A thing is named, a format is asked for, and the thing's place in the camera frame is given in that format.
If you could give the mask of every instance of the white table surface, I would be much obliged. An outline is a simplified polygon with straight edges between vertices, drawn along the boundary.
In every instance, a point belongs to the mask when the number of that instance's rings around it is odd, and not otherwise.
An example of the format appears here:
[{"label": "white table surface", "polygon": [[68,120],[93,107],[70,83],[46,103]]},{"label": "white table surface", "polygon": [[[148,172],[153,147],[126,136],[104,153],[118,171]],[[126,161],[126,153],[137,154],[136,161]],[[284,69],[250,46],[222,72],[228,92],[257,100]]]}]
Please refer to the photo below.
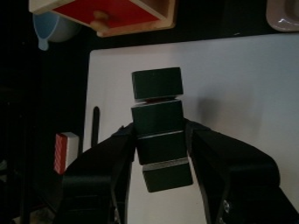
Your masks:
[{"label": "white table surface", "polygon": [[[184,117],[252,144],[276,161],[281,188],[299,210],[299,34],[225,38],[96,50],[89,55],[84,150],[92,109],[98,140],[132,122],[130,73],[181,68]],[[201,194],[190,186],[148,193],[134,159],[129,224],[205,223]]]}]

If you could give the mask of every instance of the stacked cubes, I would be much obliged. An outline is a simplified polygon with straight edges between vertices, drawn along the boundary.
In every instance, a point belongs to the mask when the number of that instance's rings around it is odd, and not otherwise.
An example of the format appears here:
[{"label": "stacked cubes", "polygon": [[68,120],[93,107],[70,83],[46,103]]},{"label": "stacked cubes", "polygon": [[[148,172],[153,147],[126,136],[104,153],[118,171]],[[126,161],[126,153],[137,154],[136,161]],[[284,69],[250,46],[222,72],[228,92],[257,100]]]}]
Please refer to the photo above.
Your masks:
[{"label": "stacked cubes", "polygon": [[192,184],[184,141],[182,94],[178,67],[132,73],[132,107],[137,156],[148,192]]}]

